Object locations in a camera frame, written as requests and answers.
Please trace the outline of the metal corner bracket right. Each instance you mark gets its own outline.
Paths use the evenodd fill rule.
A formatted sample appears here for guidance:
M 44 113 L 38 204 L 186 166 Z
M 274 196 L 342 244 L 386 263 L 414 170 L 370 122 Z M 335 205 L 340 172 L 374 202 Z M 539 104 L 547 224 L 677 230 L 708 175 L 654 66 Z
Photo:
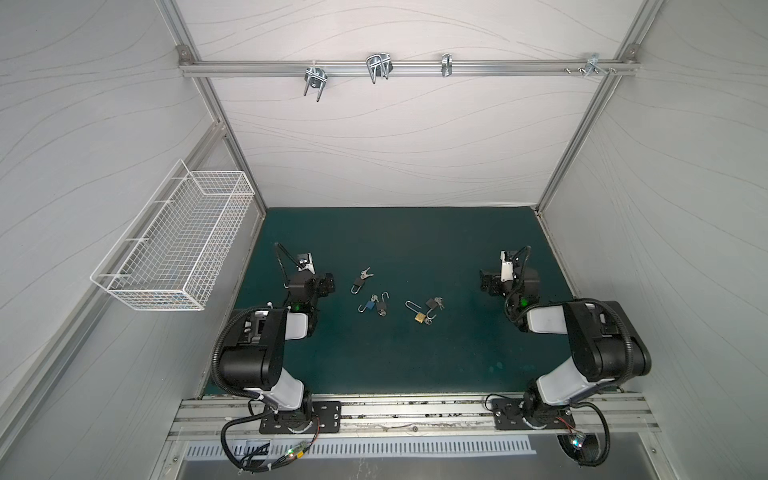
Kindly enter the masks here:
M 571 76 L 579 75 L 583 78 L 589 76 L 605 77 L 613 74 L 613 70 L 611 68 L 604 68 L 600 65 L 600 56 L 597 53 L 594 53 L 588 57 L 581 67 L 577 69 L 565 68 L 564 72 Z

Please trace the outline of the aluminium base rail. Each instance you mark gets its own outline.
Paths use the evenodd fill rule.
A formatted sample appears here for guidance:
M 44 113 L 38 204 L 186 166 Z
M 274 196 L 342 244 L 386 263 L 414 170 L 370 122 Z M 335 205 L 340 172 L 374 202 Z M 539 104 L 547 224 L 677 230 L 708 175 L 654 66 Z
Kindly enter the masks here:
M 531 429 L 523 420 L 508 419 L 494 403 L 512 394 L 482 393 L 331 395 L 316 402 L 338 402 L 340 437 L 501 435 L 503 423 L 531 434 L 565 433 L 559 420 L 545 429 Z M 602 411 L 612 433 L 659 432 L 658 421 L 639 393 L 607 393 L 589 401 Z M 183 400 L 171 424 L 169 440 L 215 440 L 229 420 L 248 413 L 247 401 L 227 395 Z

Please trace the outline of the dark padlock centre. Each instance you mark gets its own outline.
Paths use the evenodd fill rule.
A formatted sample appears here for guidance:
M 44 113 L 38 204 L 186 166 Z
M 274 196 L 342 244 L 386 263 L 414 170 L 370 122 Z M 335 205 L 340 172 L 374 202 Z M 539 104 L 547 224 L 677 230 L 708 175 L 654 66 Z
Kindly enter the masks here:
M 385 317 L 387 315 L 389 300 L 390 300 L 390 295 L 387 291 L 382 292 L 381 295 L 378 297 L 378 301 L 376 303 L 376 309 L 379 316 Z

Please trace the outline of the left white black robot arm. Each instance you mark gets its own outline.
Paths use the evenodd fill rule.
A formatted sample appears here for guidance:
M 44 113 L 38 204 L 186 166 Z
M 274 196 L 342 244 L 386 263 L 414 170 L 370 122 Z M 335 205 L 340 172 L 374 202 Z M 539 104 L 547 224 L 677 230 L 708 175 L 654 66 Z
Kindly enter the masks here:
M 282 305 L 235 312 L 214 344 L 214 384 L 231 395 L 260 401 L 277 414 L 309 417 L 311 394 L 284 367 L 285 346 L 314 334 L 318 301 L 334 291 L 332 274 L 302 270 L 289 279 Z

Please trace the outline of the brass padlock long shackle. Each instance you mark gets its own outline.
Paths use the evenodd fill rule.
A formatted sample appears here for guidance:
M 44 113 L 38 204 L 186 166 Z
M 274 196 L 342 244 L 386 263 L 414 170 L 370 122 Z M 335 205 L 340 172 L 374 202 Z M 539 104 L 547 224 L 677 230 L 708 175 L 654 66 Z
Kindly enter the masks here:
M 414 314 L 414 320 L 416 322 L 423 324 L 427 320 L 427 315 L 424 313 L 420 305 L 410 300 L 406 300 L 404 305 Z

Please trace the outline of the metal U-bolt hook middle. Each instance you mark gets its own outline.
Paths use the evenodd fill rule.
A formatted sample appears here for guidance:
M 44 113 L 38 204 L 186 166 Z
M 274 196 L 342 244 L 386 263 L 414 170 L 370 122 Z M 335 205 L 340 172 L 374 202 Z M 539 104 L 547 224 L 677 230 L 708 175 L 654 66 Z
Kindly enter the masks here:
M 365 65 L 373 84 L 379 78 L 388 80 L 393 70 L 391 55 L 385 52 L 370 55 L 366 58 Z

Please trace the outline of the metal U-bolt hook left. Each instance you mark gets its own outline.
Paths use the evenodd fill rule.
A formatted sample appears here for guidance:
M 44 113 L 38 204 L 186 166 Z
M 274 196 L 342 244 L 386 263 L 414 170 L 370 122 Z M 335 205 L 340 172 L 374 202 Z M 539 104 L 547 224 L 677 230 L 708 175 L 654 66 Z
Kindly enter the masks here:
M 328 75 L 326 71 L 317 66 L 309 67 L 305 71 L 304 80 L 305 86 L 303 95 L 307 96 L 310 90 L 315 90 L 316 101 L 319 102 L 328 82 Z

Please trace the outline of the dark padlock with keys top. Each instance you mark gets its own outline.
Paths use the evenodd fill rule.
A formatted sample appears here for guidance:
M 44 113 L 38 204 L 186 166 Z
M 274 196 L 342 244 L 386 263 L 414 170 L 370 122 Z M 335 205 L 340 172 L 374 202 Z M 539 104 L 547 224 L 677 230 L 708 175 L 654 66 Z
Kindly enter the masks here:
M 350 293 L 352 295 L 357 295 L 362 290 L 362 288 L 364 287 L 366 281 L 370 277 L 372 277 L 372 276 L 373 276 L 373 274 L 370 273 L 370 268 L 366 268 L 366 269 L 362 270 L 360 272 L 359 277 L 353 282 L 353 284 L 352 284 L 352 286 L 350 288 Z

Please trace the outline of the dark padlock with keys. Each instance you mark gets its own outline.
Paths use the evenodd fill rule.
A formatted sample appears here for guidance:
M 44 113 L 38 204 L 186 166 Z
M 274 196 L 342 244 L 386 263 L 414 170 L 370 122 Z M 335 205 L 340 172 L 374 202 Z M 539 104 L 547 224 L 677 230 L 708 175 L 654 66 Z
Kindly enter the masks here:
M 438 313 L 444 310 L 444 301 L 442 297 L 433 297 L 426 301 L 427 312 L 424 322 L 431 325 Z
M 370 277 L 372 277 L 372 276 L 373 276 L 373 274 L 370 273 L 370 268 L 366 268 L 366 269 L 362 270 L 360 272 L 359 277 L 353 282 L 353 284 L 352 284 L 352 286 L 350 288 L 350 293 L 352 295 L 357 295 L 362 290 L 362 288 L 364 287 L 366 281 Z

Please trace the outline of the green table mat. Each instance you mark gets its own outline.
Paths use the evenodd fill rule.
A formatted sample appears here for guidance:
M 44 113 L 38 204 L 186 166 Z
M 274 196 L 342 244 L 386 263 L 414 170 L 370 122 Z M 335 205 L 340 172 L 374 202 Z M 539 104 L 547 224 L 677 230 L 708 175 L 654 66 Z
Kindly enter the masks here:
M 503 301 L 480 290 L 482 270 L 497 271 L 500 252 L 531 250 L 543 301 L 571 291 L 534 212 L 527 208 L 276 208 L 269 211 L 249 260 L 238 308 L 280 303 L 292 270 L 275 245 L 309 252 L 336 290 L 319 302 L 318 326 L 290 341 L 285 368 L 316 394 L 501 393 L 521 391 L 569 355 L 560 335 L 519 331 Z M 350 293 L 360 272 L 370 277 Z M 390 295 L 385 317 L 358 306 Z M 404 302 L 444 310 L 420 324 Z

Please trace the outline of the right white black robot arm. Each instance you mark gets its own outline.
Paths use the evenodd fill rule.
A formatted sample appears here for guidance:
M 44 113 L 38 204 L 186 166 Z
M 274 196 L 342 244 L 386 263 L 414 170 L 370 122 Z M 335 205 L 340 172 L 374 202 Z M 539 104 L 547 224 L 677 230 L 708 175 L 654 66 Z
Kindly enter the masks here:
M 537 273 L 480 272 L 480 289 L 504 299 L 503 312 L 520 331 L 563 335 L 570 356 L 535 379 L 518 411 L 536 425 L 602 390 L 647 375 L 649 350 L 616 301 L 577 298 L 540 302 Z

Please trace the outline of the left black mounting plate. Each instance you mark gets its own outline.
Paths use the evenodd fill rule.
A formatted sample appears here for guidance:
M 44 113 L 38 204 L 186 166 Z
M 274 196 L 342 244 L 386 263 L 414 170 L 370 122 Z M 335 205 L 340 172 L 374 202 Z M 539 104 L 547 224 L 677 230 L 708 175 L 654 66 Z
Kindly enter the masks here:
M 341 424 L 342 404 L 339 401 L 312 401 L 300 409 L 269 412 L 261 420 L 262 435 L 292 435 L 309 433 L 338 433 Z

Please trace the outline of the small metal bracket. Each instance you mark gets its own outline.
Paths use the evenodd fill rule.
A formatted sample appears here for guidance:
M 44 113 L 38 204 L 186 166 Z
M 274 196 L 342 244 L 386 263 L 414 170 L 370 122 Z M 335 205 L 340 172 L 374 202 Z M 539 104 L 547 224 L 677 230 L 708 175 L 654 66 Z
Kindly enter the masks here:
M 444 78 L 450 77 L 453 70 L 453 58 L 450 53 L 445 53 L 441 57 L 441 75 Z

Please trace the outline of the blue padlock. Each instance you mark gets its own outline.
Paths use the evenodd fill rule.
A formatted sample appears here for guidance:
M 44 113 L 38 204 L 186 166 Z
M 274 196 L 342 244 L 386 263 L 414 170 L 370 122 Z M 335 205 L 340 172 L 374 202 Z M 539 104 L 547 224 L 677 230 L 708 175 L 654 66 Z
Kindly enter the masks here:
M 364 313 L 369 310 L 375 310 L 377 302 L 378 302 L 378 296 L 372 295 L 365 304 L 361 304 L 358 306 L 358 312 Z

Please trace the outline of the black mounting plate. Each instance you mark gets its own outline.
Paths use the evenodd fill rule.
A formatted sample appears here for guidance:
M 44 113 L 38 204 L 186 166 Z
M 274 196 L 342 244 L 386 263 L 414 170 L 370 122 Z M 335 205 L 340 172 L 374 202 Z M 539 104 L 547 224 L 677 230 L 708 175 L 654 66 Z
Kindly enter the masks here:
M 262 435 L 292 435 L 309 433 L 338 433 L 341 424 L 342 404 L 339 401 L 312 401 L 300 409 L 269 412 L 261 420 Z
M 565 406 L 551 406 L 528 397 L 491 394 L 484 400 L 499 431 L 574 430 L 576 422 Z

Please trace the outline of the aluminium cross rail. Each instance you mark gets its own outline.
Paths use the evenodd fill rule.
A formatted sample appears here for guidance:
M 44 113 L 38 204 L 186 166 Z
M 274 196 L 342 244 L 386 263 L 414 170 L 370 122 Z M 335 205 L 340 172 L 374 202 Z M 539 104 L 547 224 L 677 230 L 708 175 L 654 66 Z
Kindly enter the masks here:
M 571 60 L 461 60 L 453 59 L 452 77 L 493 76 L 571 76 L 565 68 L 577 69 L 586 59 Z M 441 59 L 393 60 L 394 77 L 443 77 Z M 612 75 L 634 75 L 638 62 L 600 59 L 600 65 L 611 68 Z M 182 75 L 188 78 L 302 78 L 307 68 L 324 69 L 330 78 L 367 77 L 363 60 L 327 61 L 199 61 L 181 65 Z

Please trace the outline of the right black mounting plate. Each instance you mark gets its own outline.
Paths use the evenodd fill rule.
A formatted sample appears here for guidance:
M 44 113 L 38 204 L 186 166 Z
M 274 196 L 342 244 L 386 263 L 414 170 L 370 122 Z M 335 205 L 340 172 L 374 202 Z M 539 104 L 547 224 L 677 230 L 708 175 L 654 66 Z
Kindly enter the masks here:
M 528 397 L 491 394 L 484 400 L 499 431 L 574 430 L 576 422 L 565 406 L 551 406 Z

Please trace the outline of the metal u-bolt hook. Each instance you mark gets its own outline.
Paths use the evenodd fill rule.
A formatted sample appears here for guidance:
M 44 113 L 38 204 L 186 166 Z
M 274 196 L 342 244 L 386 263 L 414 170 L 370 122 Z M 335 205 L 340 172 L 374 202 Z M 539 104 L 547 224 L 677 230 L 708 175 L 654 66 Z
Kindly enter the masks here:
M 366 58 L 365 65 L 373 84 L 379 78 L 388 80 L 393 70 L 391 55 L 385 52 L 370 55 Z
M 319 102 L 328 82 L 328 75 L 326 71 L 317 66 L 309 67 L 305 71 L 304 80 L 305 86 L 303 95 L 307 96 L 310 90 L 315 90 L 316 101 Z

